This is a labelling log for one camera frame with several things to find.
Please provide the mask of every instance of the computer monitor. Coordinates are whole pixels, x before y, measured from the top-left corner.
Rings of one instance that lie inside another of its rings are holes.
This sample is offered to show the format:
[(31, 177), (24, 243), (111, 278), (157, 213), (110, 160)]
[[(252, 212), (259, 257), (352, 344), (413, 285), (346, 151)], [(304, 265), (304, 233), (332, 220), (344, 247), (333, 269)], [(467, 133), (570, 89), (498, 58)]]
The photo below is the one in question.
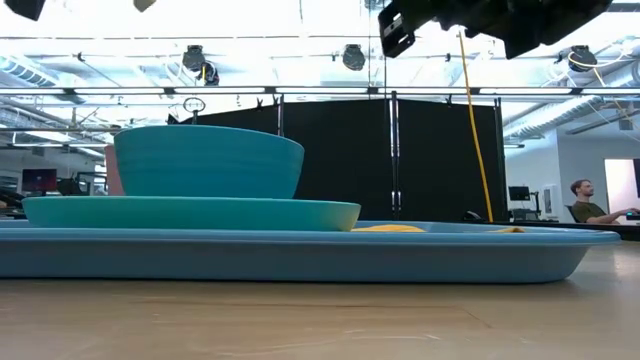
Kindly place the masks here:
[(56, 169), (22, 170), (22, 191), (56, 191), (58, 187)]
[(531, 192), (528, 186), (509, 186), (509, 198), (511, 201), (530, 201)]

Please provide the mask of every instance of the desk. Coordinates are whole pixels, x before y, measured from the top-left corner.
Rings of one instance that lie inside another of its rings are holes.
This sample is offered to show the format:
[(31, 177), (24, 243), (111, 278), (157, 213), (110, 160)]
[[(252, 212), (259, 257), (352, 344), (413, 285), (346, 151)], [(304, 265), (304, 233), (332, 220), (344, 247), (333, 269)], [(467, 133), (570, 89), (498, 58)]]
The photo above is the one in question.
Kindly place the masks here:
[(546, 285), (0, 281), (11, 360), (638, 359), (640, 244)]

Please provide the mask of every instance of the man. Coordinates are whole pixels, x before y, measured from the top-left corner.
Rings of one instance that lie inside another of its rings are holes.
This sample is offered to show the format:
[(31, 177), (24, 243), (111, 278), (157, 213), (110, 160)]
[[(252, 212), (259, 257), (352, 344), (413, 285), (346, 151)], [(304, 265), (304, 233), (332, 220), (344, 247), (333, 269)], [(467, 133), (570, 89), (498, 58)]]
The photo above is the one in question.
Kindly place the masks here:
[(581, 223), (588, 224), (619, 224), (616, 221), (620, 216), (627, 213), (638, 213), (640, 210), (630, 208), (607, 214), (602, 208), (590, 202), (593, 196), (593, 185), (591, 181), (583, 179), (571, 184), (571, 192), (577, 197), (577, 201), (571, 207), (573, 216)]

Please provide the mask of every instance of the black partition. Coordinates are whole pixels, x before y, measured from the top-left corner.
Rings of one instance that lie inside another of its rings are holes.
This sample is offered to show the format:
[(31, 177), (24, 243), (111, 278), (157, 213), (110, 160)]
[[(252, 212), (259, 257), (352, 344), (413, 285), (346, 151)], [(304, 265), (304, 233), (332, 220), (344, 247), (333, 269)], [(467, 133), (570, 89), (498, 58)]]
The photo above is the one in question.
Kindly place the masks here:
[[(398, 101), (400, 219), (458, 221), (465, 211), (487, 218), (467, 105)], [(494, 219), (508, 220), (501, 119), (474, 106)]]
[[(191, 124), (192, 118), (182, 122)], [(217, 114), (198, 115), (198, 125), (227, 126), (239, 129), (262, 131), (278, 134), (278, 107), (265, 106), (258, 109), (246, 109)]]
[(355, 202), (362, 220), (392, 218), (388, 102), (289, 103), (283, 111), (284, 136), (305, 148), (297, 199)]

